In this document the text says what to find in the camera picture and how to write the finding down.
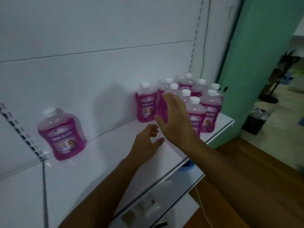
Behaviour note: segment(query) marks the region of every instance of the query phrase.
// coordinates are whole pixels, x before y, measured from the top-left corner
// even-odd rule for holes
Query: white bottle cap
[[[192,78],[192,73],[186,73],[186,78]]]
[[[208,90],[207,94],[208,94],[208,96],[213,97],[213,96],[217,95],[217,91],[216,90]]]
[[[176,83],[171,83],[171,84],[170,84],[170,89],[177,90],[177,89],[178,89],[178,84],[176,84]]]
[[[142,86],[143,88],[148,88],[148,87],[149,87],[149,82],[143,82],[143,83],[141,84],[141,86]]]
[[[191,104],[197,105],[199,104],[200,99],[198,97],[190,97]]]
[[[191,95],[191,90],[184,89],[184,90],[181,91],[181,94],[183,96],[190,96]]]
[[[205,85],[206,84],[206,80],[205,79],[199,79],[199,84],[200,85]]]
[[[166,78],[166,83],[172,83],[173,82],[173,78],[167,77]]]
[[[56,111],[56,108],[51,107],[51,108],[47,108],[46,110],[44,110],[43,114],[49,118],[49,117],[55,116],[57,114],[57,111]]]
[[[220,85],[217,84],[217,83],[212,83],[212,84],[211,84],[211,88],[212,88],[213,90],[218,90],[219,87],[220,87]]]

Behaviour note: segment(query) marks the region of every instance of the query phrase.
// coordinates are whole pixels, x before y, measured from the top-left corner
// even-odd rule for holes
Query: bottle
[[[181,91],[178,89],[178,84],[176,83],[171,83],[170,84],[170,88],[167,89],[164,94],[169,94],[169,93],[173,93],[176,94],[177,96],[181,95]],[[162,99],[162,111],[163,111],[163,115],[161,115],[162,119],[164,120],[165,123],[168,122],[168,106],[167,106],[167,102],[165,101],[165,99]]]
[[[170,88],[170,84],[173,82],[173,78],[166,78],[165,82],[161,84],[161,86],[158,88],[158,106],[157,106],[157,114],[162,115],[162,107],[161,107],[161,102],[163,99],[163,93],[165,92],[166,89]]]
[[[186,104],[189,100],[190,100],[190,95],[191,95],[191,91],[188,89],[184,89],[181,91],[181,100],[184,101],[184,103]]]
[[[137,119],[140,122],[153,121],[156,110],[156,92],[150,90],[149,82],[143,82],[136,91]]]
[[[190,102],[186,104],[186,110],[197,137],[200,137],[203,121],[206,117],[206,108],[202,106],[198,97],[191,97]]]
[[[186,78],[180,80],[179,82],[179,89],[190,89],[194,84],[195,80],[192,79],[192,74],[191,73],[186,73]]]
[[[216,90],[216,92],[217,92],[216,96],[217,96],[219,99],[221,99],[221,101],[223,102],[223,101],[224,101],[224,94],[223,94],[223,92],[221,92],[221,91],[218,90],[219,88],[220,88],[220,85],[219,85],[219,84],[217,84],[217,83],[212,83],[210,89]],[[202,91],[202,96],[207,95],[207,91],[208,91],[208,89],[203,90],[203,91]]]
[[[208,90],[205,79],[199,79],[198,81],[199,83],[195,84],[191,88],[191,96],[200,97],[202,95],[202,91]]]
[[[217,116],[222,109],[222,101],[217,97],[216,90],[208,90],[207,95],[200,97],[200,103],[207,109],[202,132],[211,133],[214,130]]]
[[[77,131],[74,115],[58,113],[55,108],[48,108],[43,114],[46,118],[38,123],[38,133],[51,146],[57,160],[73,157],[85,148],[86,141]]]

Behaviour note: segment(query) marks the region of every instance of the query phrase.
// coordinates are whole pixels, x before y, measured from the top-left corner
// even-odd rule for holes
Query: person's right hand
[[[168,106],[168,123],[166,124],[159,115],[155,115],[157,124],[169,142],[184,150],[197,139],[185,103],[174,94],[163,94],[163,98]]]

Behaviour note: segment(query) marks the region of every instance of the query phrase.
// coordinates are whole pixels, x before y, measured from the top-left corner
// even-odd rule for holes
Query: person's left hand
[[[158,147],[165,141],[165,138],[159,138],[156,142],[151,142],[150,137],[157,136],[157,128],[158,125],[149,124],[142,132],[137,134],[132,149],[127,156],[130,162],[139,167],[153,157]]]

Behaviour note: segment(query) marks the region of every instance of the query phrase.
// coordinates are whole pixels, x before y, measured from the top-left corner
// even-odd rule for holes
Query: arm
[[[134,141],[129,155],[61,223],[59,228],[108,227],[114,212],[138,168],[151,159],[164,138],[156,137],[157,125],[148,125]]]
[[[236,172],[220,153],[194,136],[185,104],[179,97],[163,97],[168,105],[168,123],[156,116],[162,133],[212,180],[249,226],[303,227],[289,211]]]

